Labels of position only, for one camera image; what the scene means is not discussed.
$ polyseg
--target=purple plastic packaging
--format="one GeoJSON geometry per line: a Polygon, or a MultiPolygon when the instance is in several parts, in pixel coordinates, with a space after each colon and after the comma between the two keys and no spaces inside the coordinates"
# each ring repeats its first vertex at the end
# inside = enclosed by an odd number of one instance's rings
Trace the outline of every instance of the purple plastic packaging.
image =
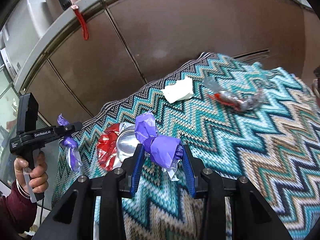
{"type": "MultiPolygon", "coordinates": [[[[59,125],[68,125],[69,122],[63,118],[62,114],[58,117],[59,125]]],[[[78,143],[72,138],[72,136],[65,136],[62,140],[63,146],[67,147],[66,159],[69,164],[69,167],[73,171],[80,171],[80,167],[82,166],[82,161],[80,157],[80,153],[78,150],[78,143]]]]}
{"type": "Polygon", "coordinates": [[[150,160],[162,168],[176,168],[182,158],[181,140],[167,135],[158,135],[156,119],[151,111],[136,117],[134,134],[150,154],[150,160]]]}

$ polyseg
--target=metal bolt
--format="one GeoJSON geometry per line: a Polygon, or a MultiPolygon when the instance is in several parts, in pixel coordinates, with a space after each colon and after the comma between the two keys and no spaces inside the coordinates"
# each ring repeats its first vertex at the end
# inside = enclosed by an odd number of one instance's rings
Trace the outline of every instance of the metal bolt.
{"type": "Polygon", "coordinates": [[[248,180],[248,178],[245,177],[245,176],[240,176],[240,177],[239,177],[239,181],[242,182],[242,183],[247,183],[249,180],[248,180]]]}
{"type": "Polygon", "coordinates": [[[78,181],[79,182],[85,182],[87,180],[87,176],[86,175],[81,175],[81,176],[79,176],[79,178],[78,178],[78,181]]]}
{"type": "Polygon", "coordinates": [[[121,174],[123,172],[122,168],[115,168],[115,174],[121,174]]]}
{"type": "Polygon", "coordinates": [[[208,174],[208,175],[212,173],[212,170],[209,168],[204,168],[202,171],[204,174],[208,174]]]}

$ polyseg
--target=white crumpled paper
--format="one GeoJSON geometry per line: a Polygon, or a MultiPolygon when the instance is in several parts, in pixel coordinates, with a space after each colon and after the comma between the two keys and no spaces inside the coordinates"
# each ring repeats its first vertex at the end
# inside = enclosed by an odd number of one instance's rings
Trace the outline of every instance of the white crumpled paper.
{"type": "Polygon", "coordinates": [[[189,99],[194,95],[192,78],[185,77],[183,80],[178,80],[174,85],[165,86],[161,91],[170,104],[189,99]]]}

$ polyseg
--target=brown wooden panel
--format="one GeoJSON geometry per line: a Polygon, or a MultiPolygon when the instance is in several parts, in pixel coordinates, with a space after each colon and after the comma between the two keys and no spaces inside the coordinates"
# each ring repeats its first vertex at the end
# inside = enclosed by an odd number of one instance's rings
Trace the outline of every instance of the brown wooden panel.
{"type": "Polygon", "coordinates": [[[87,25],[87,41],[79,29],[50,59],[68,87],[96,115],[105,103],[131,95],[144,83],[105,13],[87,25]]]}
{"type": "Polygon", "coordinates": [[[204,51],[270,49],[272,68],[301,75],[303,10],[290,0],[119,0],[109,9],[148,82],[204,51]]]}
{"type": "Polygon", "coordinates": [[[315,78],[313,71],[320,66],[320,20],[313,12],[304,11],[306,30],[306,59],[302,80],[308,86],[315,78]]]}
{"type": "Polygon", "coordinates": [[[84,122],[91,118],[47,62],[30,84],[27,93],[29,92],[38,101],[40,114],[52,125],[57,125],[59,114],[63,114],[69,122],[84,122]]]}

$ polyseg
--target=knitted blanket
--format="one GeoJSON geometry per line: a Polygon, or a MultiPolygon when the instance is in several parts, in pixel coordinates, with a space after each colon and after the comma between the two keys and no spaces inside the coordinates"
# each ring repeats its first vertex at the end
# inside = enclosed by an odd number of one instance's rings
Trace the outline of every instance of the knitted blanket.
{"type": "MultiPolygon", "coordinates": [[[[194,157],[229,178],[247,176],[267,199],[294,239],[303,239],[320,214],[320,118],[305,84],[282,68],[265,71],[221,54],[203,53],[180,69],[145,85],[137,93],[107,103],[75,135],[83,167],[70,170],[59,147],[54,205],[79,175],[105,171],[97,164],[95,145],[103,130],[116,122],[134,122],[151,110],[161,134],[180,138],[194,157]],[[185,76],[193,79],[194,96],[169,104],[160,89],[185,76]],[[202,78],[213,76],[224,88],[249,96],[263,88],[266,99],[257,110],[238,113],[207,97],[202,78]]],[[[187,191],[182,167],[171,182],[167,173],[145,161],[139,189],[123,199],[127,239],[198,239],[203,201],[187,191]]],[[[227,203],[227,237],[231,236],[227,203]]]]}

